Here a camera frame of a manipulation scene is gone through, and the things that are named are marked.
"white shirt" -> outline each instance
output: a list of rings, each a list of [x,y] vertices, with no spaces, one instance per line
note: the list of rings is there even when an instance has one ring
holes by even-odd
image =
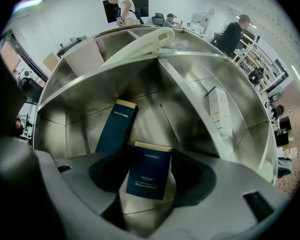
[[[124,12],[124,9],[125,9],[124,1],[127,1],[127,0],[118,0],[118,6],[121,9],[121,15],[122,15],[122,13]],[[130,10],[136,12],[136,8],[135,8],[135,5],[134,5],[134,2],[132,2],[132,0],[128,0],[128,1],[131,3]],[[129,19],[129,18],[137,20],[136,15],[133,12],[131,12],[131,11],[128,11],[127,15],[125,16],[125,19]]]

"product box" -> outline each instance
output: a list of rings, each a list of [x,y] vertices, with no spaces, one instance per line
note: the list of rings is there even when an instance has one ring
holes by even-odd
[[[232,122],[226,91],[215,86],[209,93],[210,117],[221,136],[232,136]]]
[[[117,99],[105,123],[95,152],[109,151],[127,144],[138,105]]]
[[[136,142],[137,155],[129,171],[126,193],[154,200],[163,200],[170,171],[171,148]]]

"black shirt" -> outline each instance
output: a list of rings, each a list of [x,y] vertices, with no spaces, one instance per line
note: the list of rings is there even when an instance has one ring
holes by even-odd
[[[232,22],[226,27],[216,46],[230,56],[239,44],[242,33],[240,25],[237,22]]]

